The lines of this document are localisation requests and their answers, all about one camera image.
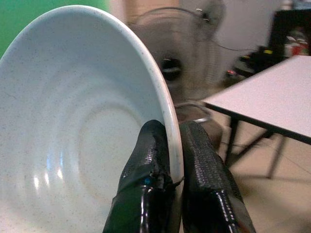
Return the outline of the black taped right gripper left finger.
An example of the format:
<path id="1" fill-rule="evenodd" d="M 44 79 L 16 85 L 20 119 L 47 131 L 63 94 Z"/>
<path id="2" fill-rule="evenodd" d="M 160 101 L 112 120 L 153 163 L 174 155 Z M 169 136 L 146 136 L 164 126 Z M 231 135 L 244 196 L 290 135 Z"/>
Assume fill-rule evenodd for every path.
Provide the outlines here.
<path id="1" fill-rule="evenodd" d="M 105 233 L 166 233 L 175 198 L 165 127 L 146 122 L 119 179 Z"/>

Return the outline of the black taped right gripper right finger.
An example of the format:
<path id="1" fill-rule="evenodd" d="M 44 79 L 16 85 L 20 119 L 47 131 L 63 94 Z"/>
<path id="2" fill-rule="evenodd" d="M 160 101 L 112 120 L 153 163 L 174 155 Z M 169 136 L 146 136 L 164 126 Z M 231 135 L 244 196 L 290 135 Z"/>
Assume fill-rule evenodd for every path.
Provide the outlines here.
<path id="1" fill-rule="evenodd" d="M 204 128 L 179 126 L 184 160 L 182 220 L 186 233 L 254 233 L 239 188 Z"/>

